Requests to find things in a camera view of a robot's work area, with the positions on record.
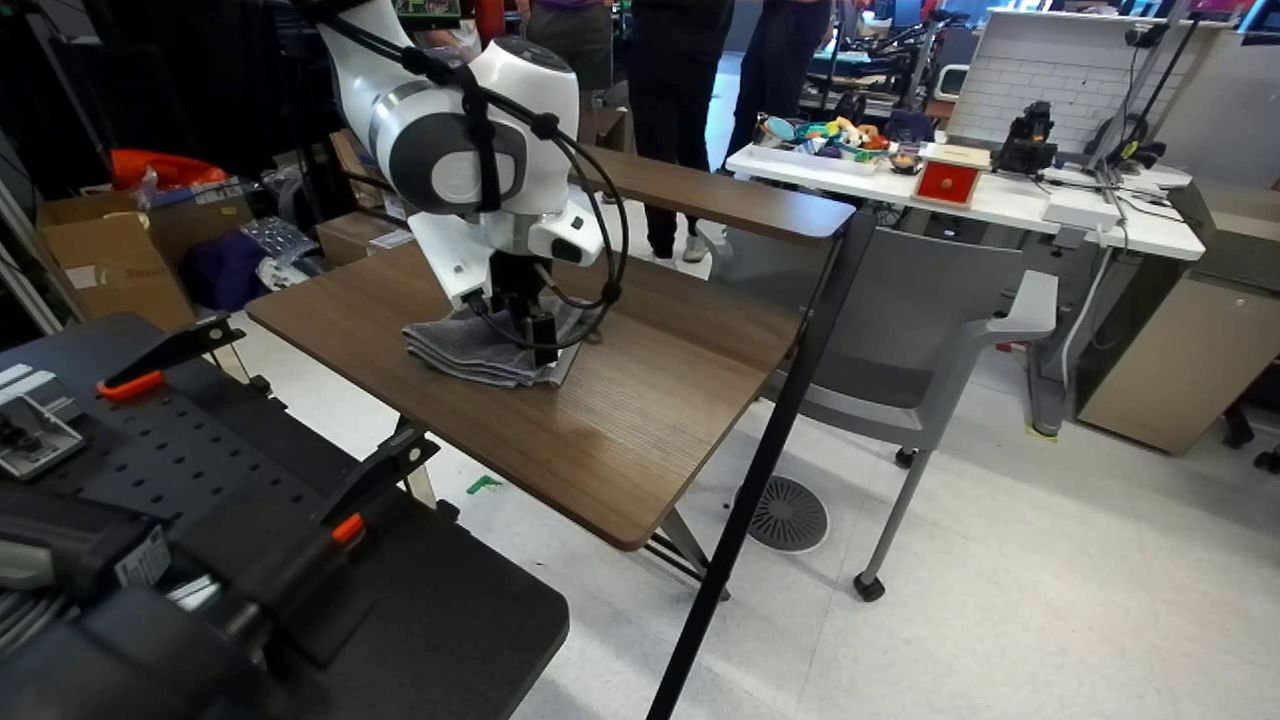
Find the desk drawer cabinet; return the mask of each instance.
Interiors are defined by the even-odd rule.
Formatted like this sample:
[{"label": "desk drawer cabinet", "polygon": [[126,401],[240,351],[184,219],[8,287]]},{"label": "desk drawer cabinet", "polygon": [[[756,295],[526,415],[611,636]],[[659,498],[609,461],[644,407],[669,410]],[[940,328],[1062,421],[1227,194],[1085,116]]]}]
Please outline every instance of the desk drawer cabinet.
[{"label": "desk drawer cabinet", "polygon": [[1079,421],[1159,450],[1190,450],[1277,356],[1277,295],[1186,274]]}]

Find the white desk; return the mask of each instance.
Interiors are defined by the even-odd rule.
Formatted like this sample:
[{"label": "white desk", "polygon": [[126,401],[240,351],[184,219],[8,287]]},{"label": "white desk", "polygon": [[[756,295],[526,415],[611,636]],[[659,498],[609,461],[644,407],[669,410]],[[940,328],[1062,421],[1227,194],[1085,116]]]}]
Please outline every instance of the white desk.
[{"label": "white desk", "polygon": [[[1000,224],[1000,227],[1017,227],[1017,230],[1042,230],[1042,236],[1062,230],[1062,224],[1045,219],[1053,199],[1072,199],[1094,211],[1121,215],[1115,204],[1109,204],[1100,193],[1053,189],[1053,183],[1036,183],[1036,180],[993,175],[993,171],[976,183],[968,206],[934,204],[934,199],[915,194],[915,175],[857,171],[847,159],[783,152],[783,149],[763,149],[763,145],[747,145],[736,155],[729,155],[729,171],[739,180],[778,180],[778,183],[795,183],[795,189],[814,189],[814,193],[838,193],[838,194],[857,194],[857,199],[878,199],[878,204],[896,204],[896,206],[926,206],[926,211],[940,211],[940,215],[964,215],[964,219]],[[1173,189],[1173,183],[1190,183],[1190,175],[1145,171],[1145,175],[1126,180],[1126,189],[1132,189],[1132,193],[1151,193],[1151,189]],[[1121,224],[1111,224],[1106,230],[1089,230],[1089,245],[1128,248],[1128,253],[1145,253],[1145,257],[1170,257],[1170,258],[1186,258],[1186,262],[1204,257],[1204,245],[1198,238],[1198,230],[1190,224],[1173,219],[1170,211],[1149,215],[1149,211],[1126,206],[1126,224],[1128,224],[1128,236]]]},{"label": "white desk", "polygon": [[[1100,271],[1098,299],[1089,305],[1079,295],[1072,324],[1062,324],[1062,330],[1045,340],[1027,363],[1032,426],[1045,434],[1055,434],[1063,415],[1072,415],[1072,381],[1070,381],[1072,372],[1063,367],[1075,367],[1079,349],[1111,312],[1111,305],[1135,274],[1142,258],[1159,257],[1159,258],[1198,262],[1204,257],[1202,236],[1186,219],[1178,219],[1173,206],[1121,204],[1126,206],[1121,215],[1121,206],[1094,189],[1055,189],[1055,183],[986,171],[973,193],[973,204],[959,206],[959,204],[922,199],[915,175],[862,171],[847,159],[783,152],[763,145],[739,149],[729,159],[729,171],[736,171],[739,180],[778,180],[778,183],[795,183],[814,193],[833,193],[833,194],[851,194],[851,199],[874,199],[891,206],[922,206],[922,211],[959,215],[993,227],[1036,230],[1036,236],[1070,236],[1063,224],[1050,219],[1050,206],[1055,206],[1055,215],[1072,215],[1072,211],[1098,215],[1100,224],[1085,230],[1085,245],[1121,248],[1115,262],[1109,257],[1098,262]],[[1186,171],[1142,171],[1142,175],[1126,175],[1121,193],[1166,194],[1166,189],[1178,189],[1190,180],[1193,175]]]}]

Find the robotic arm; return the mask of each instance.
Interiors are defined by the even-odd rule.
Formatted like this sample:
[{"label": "robotic arm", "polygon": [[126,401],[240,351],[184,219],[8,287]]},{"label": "robotic arm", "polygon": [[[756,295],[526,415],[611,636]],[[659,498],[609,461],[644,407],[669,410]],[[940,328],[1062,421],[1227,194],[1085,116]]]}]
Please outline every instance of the robotic arm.
[{"label": "robotic arm", "polygon": [[[411,49],[391,0],[311,13],[350,127],[384,180],[420,206],[407,227],[454,308],[535,305],[527,274],[544,267],[513,274],[521,262],[495,262],[495,253],[596,262],[606,227],[571,204],[567,152],[527,124],[557,116],[557,127],[575,135],[579,92],[561,55],[495,38],[469,66],[437,59],[411,72],[391,55]],[[469,92],[510,105],[476,107]]]}]

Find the black pole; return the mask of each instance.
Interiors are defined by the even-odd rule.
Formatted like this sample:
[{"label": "black pole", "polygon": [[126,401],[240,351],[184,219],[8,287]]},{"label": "black pole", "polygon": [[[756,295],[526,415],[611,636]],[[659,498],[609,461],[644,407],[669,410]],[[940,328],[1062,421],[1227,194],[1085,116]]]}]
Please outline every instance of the black pole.
[{"label": "black pole", "polygon": [[1151,116],[1151,107],[1156,107],[1156,99],[1159,99],[1159,92],[1166,92],[1170,76],[1173,76],[1173,72],[1178,72],[1178,65],[1186,59],[1186,50],[1190,50],[1190,44],[1193,44],[1198,27],[1202,27],[1202,13],[1193,14],[1193,27],[1186,32],[1186,38],[1178,44],[1173,59],[1166,65],[1166,76],[1159,76],[1159,84],[1151,89],[1151,99],[1145,105],[1145,116],[1142,116],[1145,124],[1149,124],[1149,116]]},{"label": "black pole", "polygon": [[704,643],[704,636],[713,626],[721,592],[726,592],[726,585],[731,574],[731,565],[736,565],[736,554],[739,554],[739,548],[747,539],[747,526],[756,520],[756,509],[760,509],[760,495],[769,486],[769,476],[771,476],[778,461],[783,454],[783,442],[788,442],[792,423],[799,415],[808,381],[819,367],[819,356],[830,351],[838,316],[846,312],[851,274],[857,274],[857,267],[862,267],[862,258],[865,258],[874,238],[878,238],[878,227],[869,219],[857,219],[846,236],[833,238],[838,248],[833,248],[830,271],[823,271],[815,305],[808,308],[808,319],[799,328],[799,351],[795,351],[792,372],[783,381],[783,391],[782,391],[782,401],[778,401],[778,407],[769,415],[763,440],[756,442],[747,481],[736,491],[729,526],[721,532],[713,569],[707,569],[707,574],[704,574],[704,585],[701,585],[701,592],[691,598],[691,611],[683,618],[683,633],[677,640],[669,670],[666,670],[666,680],[659,680],[659,686],[654,696],[649,720],[666,720],[666,716],[677,713],[677,699],[683,691],[691,658],[695,658],[695,652],[701,652],[701,643]]}]

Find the dark clothing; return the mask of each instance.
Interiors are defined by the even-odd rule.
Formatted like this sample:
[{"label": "dark clothing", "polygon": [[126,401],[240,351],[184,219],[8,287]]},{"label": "dark clothing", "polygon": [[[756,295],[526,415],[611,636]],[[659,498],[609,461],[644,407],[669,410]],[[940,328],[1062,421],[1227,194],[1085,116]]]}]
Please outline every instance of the dark clothing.
[{"label": "dark clothing", "polygon": [[[707,167],[707,105],[731,0],[637,0],[633,120],[642,155]],[[671,257],[677,211],[644,206],[649,245]]]},{"label": "dark clothing", "polygon": [[611,13],[600,0],[534,0],[527,38],[557,50],[579,92],[611,84]]},{"label": "dark clothing", "polygon": [[756,139],[756,116],[799,116],[814,50],[830,32],[830,5],[769,0],[746,55],[729,152]]}]

